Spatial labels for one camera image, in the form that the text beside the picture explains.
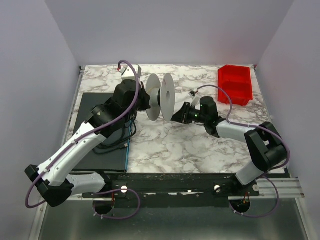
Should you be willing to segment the red plastic bin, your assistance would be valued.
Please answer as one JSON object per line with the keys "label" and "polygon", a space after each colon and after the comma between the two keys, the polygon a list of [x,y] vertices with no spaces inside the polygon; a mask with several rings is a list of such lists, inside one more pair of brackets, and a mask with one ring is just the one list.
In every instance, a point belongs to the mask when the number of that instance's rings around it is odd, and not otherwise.
{"label": "red plastic bin", "polygon": [[253,100],[251,70],[247,66],[221,67],[217,71],[217,83],[230,97],[233,105],[246,106]]}

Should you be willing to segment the white cable spool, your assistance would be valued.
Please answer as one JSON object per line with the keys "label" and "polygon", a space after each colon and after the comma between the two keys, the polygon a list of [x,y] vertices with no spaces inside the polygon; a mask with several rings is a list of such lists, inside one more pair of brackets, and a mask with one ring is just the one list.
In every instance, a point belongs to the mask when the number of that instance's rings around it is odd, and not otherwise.
{"label": "white cable spool", "polygon": [[145,86],[150,95],[150,109],[146,110],[151,121],[156,121],[160,113],[166,122],[171,121],[175,110],[175,84],[170,73],[166,73],[160,82],[156,74],[151,74]]}

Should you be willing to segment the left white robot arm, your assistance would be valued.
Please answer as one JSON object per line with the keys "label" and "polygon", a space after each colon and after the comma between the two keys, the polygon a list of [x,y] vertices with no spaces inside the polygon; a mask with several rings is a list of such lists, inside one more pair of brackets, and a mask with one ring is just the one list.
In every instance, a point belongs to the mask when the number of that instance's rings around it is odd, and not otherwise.
{"label": "left white robot arm", "polygon": [[25,169],[31,186],[51,207],[61,205],[73,195],[99,193],[108,184],[103,174],[71,175],[71,171],[90,151],[122,129],[137,111],[150,108],[149,100],[139,79],[123,80],[112,97],[93,108],[77,132],[53,156]]}

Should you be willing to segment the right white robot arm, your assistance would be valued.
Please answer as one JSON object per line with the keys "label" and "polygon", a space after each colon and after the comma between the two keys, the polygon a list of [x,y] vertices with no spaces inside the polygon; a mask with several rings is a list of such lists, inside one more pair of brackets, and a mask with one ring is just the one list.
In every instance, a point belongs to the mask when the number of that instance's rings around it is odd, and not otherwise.
{"label": "right white robot arm", "polygon": [[272,123],[264,122],[253,127],[231,124],[219,116],[212,97],[202,97],[199,103],[200,109],[196,109],[185,102],[171,120],[185,125],[200,123],[211,136],[247,144],[251,161],[233,177],[235,186],[247,186],[287,159],[288,151]]}

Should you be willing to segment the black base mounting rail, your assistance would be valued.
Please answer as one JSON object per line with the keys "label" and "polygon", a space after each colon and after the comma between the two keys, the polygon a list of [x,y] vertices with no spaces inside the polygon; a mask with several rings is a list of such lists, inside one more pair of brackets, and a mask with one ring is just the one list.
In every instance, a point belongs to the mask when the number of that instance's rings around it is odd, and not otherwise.
{"label": "black base mounting rail", "polygon": [[106,173],[106,186],[93,193],[97,215],[115,217],[113,209],[227,208],[229,198],[259,196],[256,181],[242,186],[232,173]]}

